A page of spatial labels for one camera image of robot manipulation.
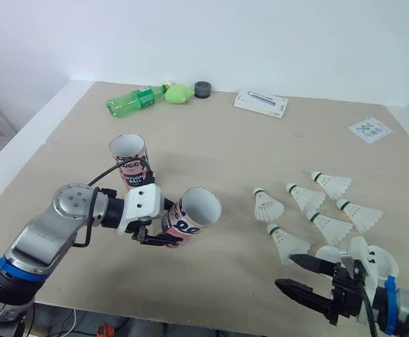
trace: blue tape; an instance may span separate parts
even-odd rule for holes
[[[387,325],[384,330],[388,335],[393,335],[395,332],[396,320],[398,319],[398,306],[396,304],[396,284],[395,277],[388,276],[384,283],[387,292]]]
[[[50,275],[36,275],[26,272],[24,270],[18,269],[13,265],[10,265],[4,256],[0,257],[0,272],[8,272],[9,274],[18,277],[19,279],[24,279],[31,282],[43,282]]]

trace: cylindrical tube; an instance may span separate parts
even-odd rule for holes
[[[128,133],[117,136],[109,144],[109,150],[117,163],[134,157],[143,158],[148,162],[145,141],[139,135]],[[148,169],[143,161],[137,160],[120,166],[119,171],[126,189],[130,190],[143,185]]]
[[[162,231],[188,241],[220,219],[221,203],[209,190],[192,187],[162,217]]]

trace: floor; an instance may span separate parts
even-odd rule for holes
[[[73,324],[73,310],[51,305],[35,305],[34,328],[30,336],[34,337],[59,337],[60,331],[68,331]],[[32,315],[27,318],[30,325]],[[97,326],[108,323],[116,329],[115,337],[261,337],[235,333],[230,331],[217,331],[200,328],[197,326],[184,326],[166,324],[162,322],[147,321],[144,319],[128,318],[77,310],[77,323],[69,337],[96,336]]]

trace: shuttlecock cork base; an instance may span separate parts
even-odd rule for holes
[[[317,182],[334,201],[338,200],[351,184],[351,178],[329,176],[318,171],[312,172],[311,178]]]
[[[351,223],[330,218],[320,213],[306,213],[306,217],[317,226],[330,246],[338,245],[353,227]]]
[[[294,183],[287,184],[286,190],[294,197],[300,211],[304,214],[307,212],[316,212],[326,198],[323,192],[307,190]]]
[[[293,263],[293,261],[289,259],[290,255],[306,254],[311,248],[311,245],[306,241],[301,240],[298,237],[285,232],[284,230],[281,230],[280,226],[273,223],[268,224],[267,233],[272,236],[283,265]]]
[[[255,188],[253,195],[256,198],[254,217],[266,223],[278,219],[284,213],[284,206],[278,200],[269,196],[263,188]]]
[[[356,205],[347,199],[337,200],[336,205],[338,209],[345,212],[361,234],[373,227],[384,214],[384,212],[379,209],[371,209],[369,207]]]

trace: green plastic bottle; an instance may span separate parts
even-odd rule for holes
[[[132,112],[157,102],[165,94],[169,85],[143,86],[128,95],[113,98],[106,102],[111,116],[122,118]]]

